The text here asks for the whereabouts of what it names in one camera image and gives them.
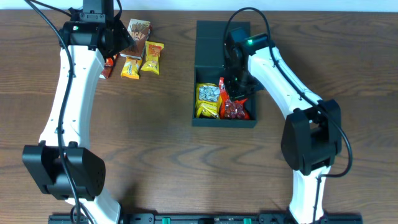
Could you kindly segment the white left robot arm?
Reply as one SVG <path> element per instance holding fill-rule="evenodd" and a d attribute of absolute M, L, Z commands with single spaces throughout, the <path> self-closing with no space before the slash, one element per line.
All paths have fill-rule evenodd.
<path fill-rule="evenodd" d="M 43 194 L 72 206 L 67 221 L 120 223 L 121 205 L 105 189 L 104 161 L 90 151 L 95 91 L 108 58 L 134 44 L 119 1 L 84 1 L 55 29 L 60 74 L 49 119 L 22 161 Z"/>

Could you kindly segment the dark green gift box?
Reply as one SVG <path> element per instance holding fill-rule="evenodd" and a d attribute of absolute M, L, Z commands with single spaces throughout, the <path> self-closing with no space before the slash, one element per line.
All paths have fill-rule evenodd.
<path fill-rule="evenodd" d="M 223 32 L 225 21 L 197 21 L 195 44 L 194 84 L 219 84 L 219 79 L 225 77 L 223 58 Z M 212 128 L 253 128 L 257 124 L 257 96 L 252 95 L 245 102 L 244 107 L 250 117 L 241 119 L 197 118 L 196 109 L 192 111 L 192 125 Z"/>

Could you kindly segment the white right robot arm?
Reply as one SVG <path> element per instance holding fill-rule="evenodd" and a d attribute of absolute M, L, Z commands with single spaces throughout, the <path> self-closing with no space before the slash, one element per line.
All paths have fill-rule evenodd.
<path fill-rule="evenodd" d="M 316 223 L 322 209 L 324 180 L 330 177 L 345 135 L 335 100 L 323 101 L 307 88 L 282 59 L 270 34 L 249 36 L 241 28 L 224 36 L 229 76 L 225 88 L 233 100 L 266 90 L 282 112 L 285 124 L 282 155 L 293 170 L 289 212 L 296 223 Z"/>

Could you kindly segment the red Hacks candy bag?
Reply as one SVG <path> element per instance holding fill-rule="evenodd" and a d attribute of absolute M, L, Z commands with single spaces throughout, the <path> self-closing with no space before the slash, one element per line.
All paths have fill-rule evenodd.
<path fill-rule="evenodd" d="M 249 120 L 250 116 L 244 107 L 247 99 L 231 101 L 226 91 L 223 77 L 219 79 L 218 86 L 221 98 L 220 118 Z"/>

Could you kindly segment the yellow candy bag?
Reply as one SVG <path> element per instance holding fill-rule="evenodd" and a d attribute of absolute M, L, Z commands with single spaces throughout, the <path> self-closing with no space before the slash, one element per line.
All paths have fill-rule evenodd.
<path fill-rule="evenodd" d="M 197 83 L 195 117 L 220 119 L 220 89 L 212 83 Z"/>

